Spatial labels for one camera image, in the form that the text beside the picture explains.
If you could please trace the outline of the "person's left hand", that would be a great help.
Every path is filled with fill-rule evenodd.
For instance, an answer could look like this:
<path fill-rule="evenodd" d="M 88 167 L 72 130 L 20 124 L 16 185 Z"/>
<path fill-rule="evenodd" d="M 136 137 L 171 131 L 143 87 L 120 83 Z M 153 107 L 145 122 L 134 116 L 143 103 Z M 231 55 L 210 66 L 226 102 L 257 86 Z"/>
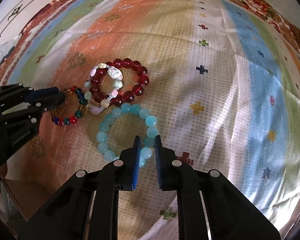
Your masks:
<path fill-rule="evenodd" d="M 7 164 L 5 163 L 0 167 L 0 179 L 5 179 L 7 174 Z"/>

